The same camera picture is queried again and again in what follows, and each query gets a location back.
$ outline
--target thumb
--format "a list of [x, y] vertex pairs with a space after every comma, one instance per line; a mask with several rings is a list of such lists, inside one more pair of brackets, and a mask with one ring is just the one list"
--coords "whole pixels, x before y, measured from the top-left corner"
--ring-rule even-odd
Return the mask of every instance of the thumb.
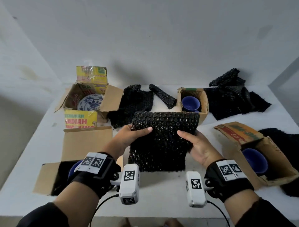
[[180, 131], [180, 130], [178, 130], [177, 133], [180, 137], [182, 137], [185, 140], [190, 141], [193, 144], [198, 143], [198, 137], [197, 136], [194, 136], [194, 135], [192, 135], [188, 132], [184, 132], [184, 131]]
[[141, 136], [146, 136], [151, 131], [152, 131], [152, 127], [148, 127], [148, 128], [144, 128], [144, 129], [140, 129], [140, 130], [136, 130], [136, 131], [132, 131], [132, 132], [134, 132], [134, 136], [137, 139]]

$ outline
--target wrist strap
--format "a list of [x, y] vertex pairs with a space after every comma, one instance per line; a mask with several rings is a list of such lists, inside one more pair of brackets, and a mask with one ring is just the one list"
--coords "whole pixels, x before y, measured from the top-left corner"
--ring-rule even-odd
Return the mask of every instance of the wrist strap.
[[111, 155], [104, 152], [90, 152], [69, 177], [68, 184], [71, 182], [85, 184], [100, 199], [112, 188], [110, 180], [114, 179], [113, 174], [120, 171], [121, 167], [116, 164]]
[[208, 194], [213, 198], [219, 198], [222, 202], [240, 191], [254, 190], [235, 160], [221, 159], [211, 163], [205, 178], [208, 179], [206, 185], [213, 187], [207, 191]]

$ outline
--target black cable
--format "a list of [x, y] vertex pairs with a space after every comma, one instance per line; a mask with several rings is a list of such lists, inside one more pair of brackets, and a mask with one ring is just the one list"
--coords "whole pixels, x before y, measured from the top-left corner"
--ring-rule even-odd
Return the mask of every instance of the black cable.
[[224, 213], [222, 212], [222, 210], [221, 210], [216, 204], [214, 204], [214, 203], [212, 203], [212, 202], [210, 202], [210, 201], [208, 201], [208, 200], [207, 200], [207, 203], [210, 203], [210, 204], [214, 205], [215, 207], [217, 207], [217, 209], [220, 210], [220, 212], [221, 212], [222, 215], [224, 216], [224, 218], [225, 218], [225, 220], [226, 220], [226, 222], [227, 222], [228, 227], [231, 227], [231, 226], [229, 225], [229, 222], [228, 222], [226, 216], [225, 216]]
[[[101, 202], [101, 204], [98, 205], [98, 207], [95, 209], [94, 215], [95, 215], [95, 213], [97, 212], [97, 210], [100, 208], [100, 206], [101, 206], [104, 202], [106, 202], [107, 200], [109, 200], [109, 199], [111, 199], [111, 198], [113, 198], [113, 197], [119, 197], [119, 194], [116, 194], [116, 195], [114, 195], [114, 196], [110, 196], [110, 197], [108, 197], [107, 199], [105, 199], [103, 202]], [[94, 215], [92, 216], [92, 218], [91, 218], [91, 220], [90, 220], [89, 227], [91, 227], [91, 222], [92, 222], [92, 219], [93, 219]]]

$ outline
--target black wrist brace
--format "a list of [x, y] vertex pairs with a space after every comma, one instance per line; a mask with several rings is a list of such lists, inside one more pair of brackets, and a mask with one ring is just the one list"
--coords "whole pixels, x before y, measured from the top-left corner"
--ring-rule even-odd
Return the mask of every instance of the black wrist brace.
[[97, 174], [84, 171], [75, 171], [72, 176], [69, 177], [67, 185], [71, 182], [80, 182], [90, 187], [99, 197], [99, 199], [105, 195], [110, 189], [112, 189], [110, 180], [114, 180], [114, 173], [121, 172], [121, 167], [116, 164], [111, 155], [99, 152], [107, 155], [106, 159], [100, 167]]
[[205, 178], [207, 179], [205, 184], [208, 187], [214, 187], [207, 191], [208, 194], [213, 198], [219, 198], [222, 202], [245, 189], [254, 190], [234, 160], [221, 159], [211, 163], [207, 168]]

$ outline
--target blue and white plate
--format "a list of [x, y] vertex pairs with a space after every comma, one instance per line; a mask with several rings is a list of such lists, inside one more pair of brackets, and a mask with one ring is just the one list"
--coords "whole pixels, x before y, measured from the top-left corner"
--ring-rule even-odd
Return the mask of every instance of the blue and white plate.
[[95, 111], [100, 108], [104, 95], [92, 94], [84, 97], [78, 104], [77, 110]]

